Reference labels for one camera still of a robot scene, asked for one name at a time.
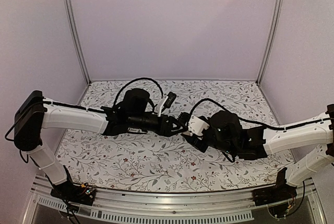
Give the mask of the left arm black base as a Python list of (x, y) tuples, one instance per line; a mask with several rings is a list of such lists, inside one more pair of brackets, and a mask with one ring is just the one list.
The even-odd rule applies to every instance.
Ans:
[(83, 183), (81, 185), (74, 184), (65, 166), (64, 170), (66, 172), (65, 182), (55, 185), (50, 181), (53, 188), (51, 190), (51, 196), (66, 202), (92, 206), (96, 196), (96, 187), (89, 185), (88, 183)]

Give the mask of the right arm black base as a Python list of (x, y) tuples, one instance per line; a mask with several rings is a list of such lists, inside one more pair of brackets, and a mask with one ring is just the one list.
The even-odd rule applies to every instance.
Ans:
[(297, 196), (296, 186), (290, 186), (285, 178), (287, 168), (281, 169), (276, 177), (275, 185), (258, 188), (252, 191), (252, 198), (256, 206), (273, 204), (291, 199), (283, 205), (275, 205), (268, 208), (269, 213), (276, 218), (283, 218), (293, 208)]

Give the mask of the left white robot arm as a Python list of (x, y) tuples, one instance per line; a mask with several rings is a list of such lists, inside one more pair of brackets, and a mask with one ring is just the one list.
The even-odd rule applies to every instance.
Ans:
[(42, 129), (76, 129), (104, 136), (116, 136), (128, 133), (129, 129), (139, 129), (171, 137), (186, 131), (185, 125), (176, 118), (162, 114), (163, 109), (170, 107), (175, 98), (174, 93), (169, 93), (157, 105), (153, 105), (153, 110), (149, 112), (146, 107), (153, 104), (149, 92), (135, 88), (126, 91), (124, 99), (112, 107), (92, 109), (53, 101), (35, 90), (16, 112), (8, 132), (14, 134), (11, 142), (32, 158), (51, 183), (57, 186), (57, 191), (66, 200), (72, 200), (78, 190), (72, 185), (65, 167), (58, 162), (50, 148), (43, 144)]

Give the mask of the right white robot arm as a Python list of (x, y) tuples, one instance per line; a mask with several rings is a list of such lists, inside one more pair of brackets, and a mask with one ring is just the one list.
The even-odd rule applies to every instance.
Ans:
[(234, 162), (235, 158), (257, 160), (277, 152), (316, 145), (299, 162), (281, 169), (270, 190), (274, 201), (281, 201), (305, 179), (333, 162), (333, 105), (320, 115), (306, 121), (284, 126), (256, 122), (256, 127), (243, 128), (242, 118), (221, 110), (209, 118), (182, 113), (180, 122), (186, 127), (182, 135), (201, 152), (208, 147), (219, 150)]

